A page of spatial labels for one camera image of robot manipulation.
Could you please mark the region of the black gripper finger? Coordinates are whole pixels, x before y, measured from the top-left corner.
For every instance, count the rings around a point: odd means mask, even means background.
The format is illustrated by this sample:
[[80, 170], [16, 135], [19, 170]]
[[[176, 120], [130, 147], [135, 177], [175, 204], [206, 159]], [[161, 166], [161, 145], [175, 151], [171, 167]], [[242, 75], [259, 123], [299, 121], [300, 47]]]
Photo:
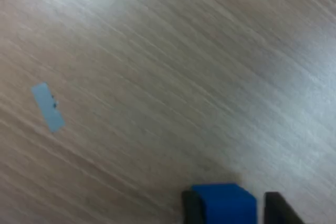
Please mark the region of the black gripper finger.
[[263, 223], [305, 224], [282, 194], [275, 191], [265, 193]]
[[184, 224], [206, 224], [205, 204], [201, 195], [194, 190], [181, 193]]

